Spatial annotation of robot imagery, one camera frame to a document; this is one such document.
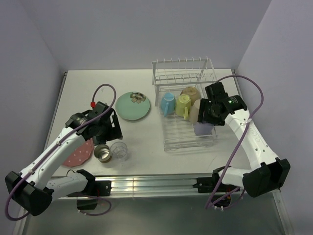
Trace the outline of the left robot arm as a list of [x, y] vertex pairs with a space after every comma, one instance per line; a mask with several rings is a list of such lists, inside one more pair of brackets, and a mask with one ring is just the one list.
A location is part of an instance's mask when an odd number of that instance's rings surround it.
[[95, 177], [86, 170], [57, 180], [51, 177], [84, 142], [92, 139], [95, 144], [105, 144], [122, 137], [115, 110], [102, 102], [97, 102], [91, 110], [72, 115], [55, 141], [33, 163], [19, 173], [7, 174], [6, 204], [14, 200], [28, 214], [37, 216], [61, 197], [73, 193], [93, 196], [97, 191]]

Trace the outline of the yellow-green faceted mug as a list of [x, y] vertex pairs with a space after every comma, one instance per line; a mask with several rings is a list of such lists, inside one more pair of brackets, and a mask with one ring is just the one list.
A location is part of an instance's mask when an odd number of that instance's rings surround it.
[[185, 120], [189, 119], [189, 111], [191, 107], [191, 98], [187, 94], [181, 94], [176, 100], [175, 113]]

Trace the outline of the metal tin cup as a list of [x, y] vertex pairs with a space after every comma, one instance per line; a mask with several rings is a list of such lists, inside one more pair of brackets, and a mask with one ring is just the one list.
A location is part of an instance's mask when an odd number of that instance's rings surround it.
[[112, 159], [112, 153], [106, 144], [96, 146], [93, 154], [95, 158], [102, 163], [107, 163]]

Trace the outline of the purple plastic cup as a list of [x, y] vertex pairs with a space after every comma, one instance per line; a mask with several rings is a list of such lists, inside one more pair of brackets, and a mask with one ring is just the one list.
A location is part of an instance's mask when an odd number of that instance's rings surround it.
[[196, 123], [193, 125], [194, 133], [197, 136], [211, 135], [214, 125], [210, 123]]

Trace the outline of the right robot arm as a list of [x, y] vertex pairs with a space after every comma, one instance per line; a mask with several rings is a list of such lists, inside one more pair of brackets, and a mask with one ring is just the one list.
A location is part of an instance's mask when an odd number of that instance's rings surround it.
[[231, 167], [230, 163], [213, 171], [214, 191], [228, 185], [244, 188], [255, 198], [283, 186], [291, 168], [287, 159], [280, 159], [266, 143], [239, 95], [229, 96], [221, 82], [205, 87], [207, 98], [201, 99], [198, 121], [214, 126], [228, 125], [239, 140], [249, 160], [250, 170]]

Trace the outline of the clear glass tumbler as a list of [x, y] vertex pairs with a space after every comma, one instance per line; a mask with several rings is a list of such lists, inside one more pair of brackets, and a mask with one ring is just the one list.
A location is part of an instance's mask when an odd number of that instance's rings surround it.
[[119, 161], [126, 161], [128, 158], [128, 148], [123, 142], [115, 142], [111, 145], [110, 150], [113, 158]]

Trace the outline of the blue ceramic mug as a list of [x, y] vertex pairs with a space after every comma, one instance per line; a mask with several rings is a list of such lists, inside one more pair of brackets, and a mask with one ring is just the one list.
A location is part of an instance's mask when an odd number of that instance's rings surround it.
[[165, 93], [161, 100], [161, 110], [164, 117], [172, 114], [175, 111], [176, 98], [172, 93]]

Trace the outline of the pink speckled plate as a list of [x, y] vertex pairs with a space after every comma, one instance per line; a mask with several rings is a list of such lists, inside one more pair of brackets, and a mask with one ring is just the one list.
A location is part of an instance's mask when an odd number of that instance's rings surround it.
[[77, 167], [85, 163], [93, 154], [94, 143], [93, 139], [87, 140], [79, 146], [70, 156], [63, 162], [62, 166]]

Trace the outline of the beige plastic cup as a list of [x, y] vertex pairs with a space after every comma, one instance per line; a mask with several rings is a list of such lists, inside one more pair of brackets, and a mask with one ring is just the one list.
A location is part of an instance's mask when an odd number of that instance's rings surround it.
[[191, 108], [190, 108], [189, 121], [192, 124], [195, 124], [198, 121], [198, 115], [199, 115], [199, 110], [200, 110], [200, 103], [201, 103], [201, 100], [197, 99], [194, 102], [194, 104], [191, 106]]

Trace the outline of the green floral plate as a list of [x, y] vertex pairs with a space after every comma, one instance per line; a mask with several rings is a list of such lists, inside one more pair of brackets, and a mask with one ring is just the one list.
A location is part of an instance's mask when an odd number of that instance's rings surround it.
[[115, 110], [118, 115], [128, 121], [137, 121], [144, 118], [150, 111], [148, 97], [140, 92], [127, 92], [118, 98]]

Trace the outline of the floral ceramic bowl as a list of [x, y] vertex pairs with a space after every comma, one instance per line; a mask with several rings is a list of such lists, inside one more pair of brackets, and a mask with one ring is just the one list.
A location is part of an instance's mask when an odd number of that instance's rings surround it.
[[191, 105], [194, 105], [195, 101], [201, 98], [200, 92], [196, 87], [186, 87], [180, 94], [187, 94], [191, 99]]

